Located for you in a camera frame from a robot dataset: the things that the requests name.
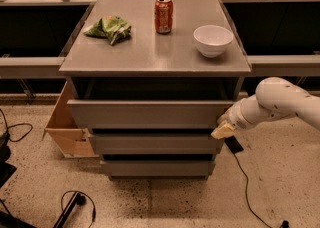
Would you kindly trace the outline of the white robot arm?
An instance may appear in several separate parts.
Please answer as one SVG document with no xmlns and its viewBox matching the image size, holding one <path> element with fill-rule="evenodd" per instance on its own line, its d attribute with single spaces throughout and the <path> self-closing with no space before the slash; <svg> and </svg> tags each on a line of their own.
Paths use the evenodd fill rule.
<svg viewBox="0 0 320 228">
<path fill-rule="evenodd" d="M 237 130 L 291 116 L 320 129 L 320 98 L 285 79 L 269 77 L 258 84 L 254 95 L 237 101 L 219 117 L 211 136 L 230 138 Z"/>
</svg>

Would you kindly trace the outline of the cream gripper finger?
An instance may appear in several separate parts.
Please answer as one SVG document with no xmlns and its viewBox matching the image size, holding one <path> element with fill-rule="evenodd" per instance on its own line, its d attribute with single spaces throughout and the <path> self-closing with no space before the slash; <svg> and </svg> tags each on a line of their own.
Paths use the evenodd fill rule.
<svg viewBox="0 0 320 228">
<path fill-rule="evenodd" d="M 218 127 L 216 127 L 213 132 L 211 133 L 211 136 L 215 139 L 223 139 L 223 138 L 230 138 L 235 134 L 235 127 L 226 122 L 221 123 Z"/>
</svg>

